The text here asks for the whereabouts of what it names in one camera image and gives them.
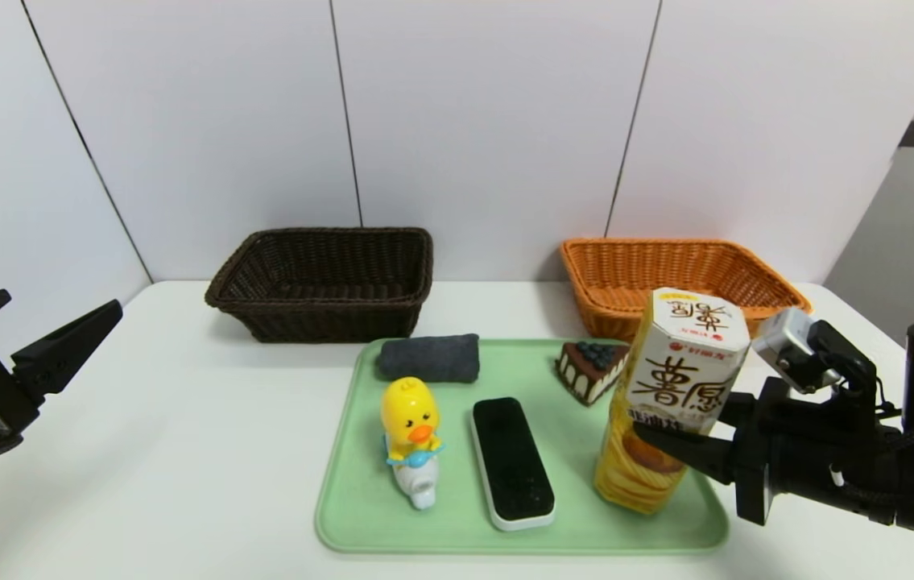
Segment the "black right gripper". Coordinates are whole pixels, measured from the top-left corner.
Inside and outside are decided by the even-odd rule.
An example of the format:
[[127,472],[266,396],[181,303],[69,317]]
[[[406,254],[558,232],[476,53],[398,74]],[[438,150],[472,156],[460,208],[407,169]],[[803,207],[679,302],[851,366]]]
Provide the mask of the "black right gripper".
[[737,513],[764,525],[777,496],[811,502],[891,525],[897,513],[895,460],[879,451],[887,430],[865,394],[822,403],[792,399],[784,379],[761,393],[730,392],[718,421],[733,441],[636,423],[635,433],[719,483],[735,483]]

